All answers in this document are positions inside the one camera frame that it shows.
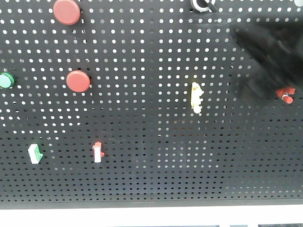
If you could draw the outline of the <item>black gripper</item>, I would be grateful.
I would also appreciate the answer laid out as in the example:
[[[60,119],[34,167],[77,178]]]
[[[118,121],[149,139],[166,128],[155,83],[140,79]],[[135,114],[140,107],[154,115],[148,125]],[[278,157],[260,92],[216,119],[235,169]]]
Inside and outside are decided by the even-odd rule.
[[[250,22],[230,25],[234,43],[259,65],[255,75],[239,83],[239,98],[247,104],[260,104],[264,99],[274,98],[279,89],[302,89],[302,21],[276,22],[270,17],[250,19]]]

